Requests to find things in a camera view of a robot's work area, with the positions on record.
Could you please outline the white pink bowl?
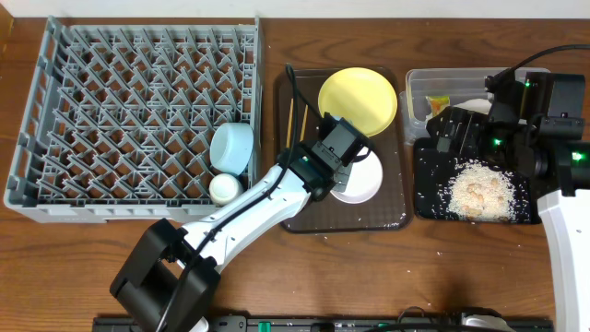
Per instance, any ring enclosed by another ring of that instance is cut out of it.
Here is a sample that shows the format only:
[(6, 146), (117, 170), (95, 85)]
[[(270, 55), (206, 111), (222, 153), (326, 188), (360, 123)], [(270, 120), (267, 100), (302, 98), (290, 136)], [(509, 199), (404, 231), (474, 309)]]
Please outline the white pink bowl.
[(365, 159), (353, 163), (346, 191), (339, 193), (331, 190), (331, 195), (347, 204), (360, 204), (379, 191), (384, 178), (383, 166), (374, 151)]

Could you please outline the white paper napkin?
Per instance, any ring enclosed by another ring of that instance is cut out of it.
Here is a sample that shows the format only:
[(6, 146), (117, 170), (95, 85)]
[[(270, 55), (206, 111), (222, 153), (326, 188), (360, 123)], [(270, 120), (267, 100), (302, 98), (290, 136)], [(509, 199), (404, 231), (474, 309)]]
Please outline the white paper napkin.
[(455, 105), (456, 108), (463, 110), (488, 114), (491, 108), (491, 102), (487, 99), (472, 99)]

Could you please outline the yellow green snack wrapper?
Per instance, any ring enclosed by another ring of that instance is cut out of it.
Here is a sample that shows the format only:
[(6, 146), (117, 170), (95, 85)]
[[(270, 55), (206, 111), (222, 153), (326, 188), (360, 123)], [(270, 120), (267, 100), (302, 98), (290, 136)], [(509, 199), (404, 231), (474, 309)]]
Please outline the yellow green snack wrapper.
[(451, 105), (449, 96), (426, 96), (425, 100), (430, 108), (430, 113), (426, 115), (427, 119), (437, 116), (446, 107)]

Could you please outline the yellow plate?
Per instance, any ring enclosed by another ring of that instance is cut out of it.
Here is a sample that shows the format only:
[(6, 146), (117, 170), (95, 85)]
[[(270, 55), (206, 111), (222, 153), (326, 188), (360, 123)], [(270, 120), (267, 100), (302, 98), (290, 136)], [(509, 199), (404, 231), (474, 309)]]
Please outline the yellow plate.
[(363, 135), (381, 134), (395, 119), (397, 94), (390, 81), (377, 71), (350, 67), (332, 74), (320, 87), (318, 108), (322, 116), (344, 118)]

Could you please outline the blue bowl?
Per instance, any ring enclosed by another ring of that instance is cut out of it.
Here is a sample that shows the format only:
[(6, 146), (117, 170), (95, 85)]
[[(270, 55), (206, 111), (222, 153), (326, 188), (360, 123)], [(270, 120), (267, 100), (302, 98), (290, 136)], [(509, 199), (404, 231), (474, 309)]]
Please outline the blue bowl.
[(211, 141), (211, 165), (219, 172), (239, 176), (246, 169), (253, 148), (254, 132), (248, 124), (222, 124)]

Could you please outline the small white cup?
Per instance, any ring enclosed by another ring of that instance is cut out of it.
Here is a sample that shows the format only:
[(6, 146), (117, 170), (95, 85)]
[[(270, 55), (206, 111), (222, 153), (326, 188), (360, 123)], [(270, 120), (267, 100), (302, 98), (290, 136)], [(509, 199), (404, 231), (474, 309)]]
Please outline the small white cup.
[(227, 173), (216, 175), (209, 184), (209, 196), (216, 206), (226, 206), (242, 193), (241, 183)]

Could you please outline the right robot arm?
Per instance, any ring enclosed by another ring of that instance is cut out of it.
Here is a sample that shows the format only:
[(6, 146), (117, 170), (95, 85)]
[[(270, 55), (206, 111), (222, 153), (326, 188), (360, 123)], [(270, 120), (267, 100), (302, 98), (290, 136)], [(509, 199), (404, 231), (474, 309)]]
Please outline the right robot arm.
[(549, 243), (558, 331), (589, 328), (589, 144), (567, 113), (447, 107), (428, 120), (434, 147), (528, 179)]

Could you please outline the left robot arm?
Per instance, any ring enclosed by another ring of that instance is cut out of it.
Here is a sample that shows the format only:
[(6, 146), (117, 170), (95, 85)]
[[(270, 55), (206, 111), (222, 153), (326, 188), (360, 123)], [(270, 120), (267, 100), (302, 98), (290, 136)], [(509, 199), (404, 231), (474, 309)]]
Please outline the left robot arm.
[(144, 331), (207, 331), (207, 311), (229, 262), (279, 222), (319, 201), (355, 153), (300, 143), (248, 191), (180, 228), (149, 226), (114, 278), (111, 295)]

